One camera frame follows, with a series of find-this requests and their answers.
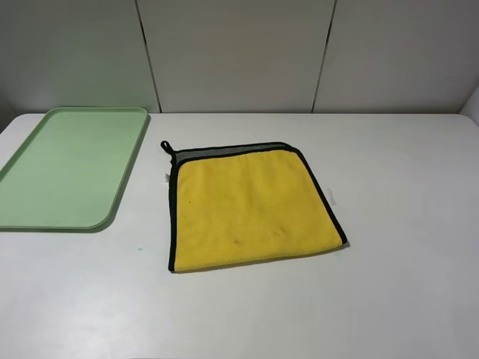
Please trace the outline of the yellow microfiber towel black trim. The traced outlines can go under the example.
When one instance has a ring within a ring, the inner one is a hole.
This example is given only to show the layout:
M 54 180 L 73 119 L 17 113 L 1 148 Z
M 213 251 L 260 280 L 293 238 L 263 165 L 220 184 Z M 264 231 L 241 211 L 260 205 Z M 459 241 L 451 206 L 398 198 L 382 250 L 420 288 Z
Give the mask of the yellow microfiber towel black trim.
M 309 257 L 347 237 L 306 158 L 284 142 L 175 150 L 168 203 L 173 273 Z

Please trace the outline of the light green plastic tray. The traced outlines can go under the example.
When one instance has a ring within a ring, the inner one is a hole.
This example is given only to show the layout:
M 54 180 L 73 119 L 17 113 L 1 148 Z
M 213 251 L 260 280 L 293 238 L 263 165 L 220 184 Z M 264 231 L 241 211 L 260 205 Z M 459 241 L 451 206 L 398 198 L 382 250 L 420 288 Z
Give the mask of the light green plastic tray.
M 143 108 L 47 112 L 1 169 L 1 230 L 101 230 L 117 212 L 148 123 Z

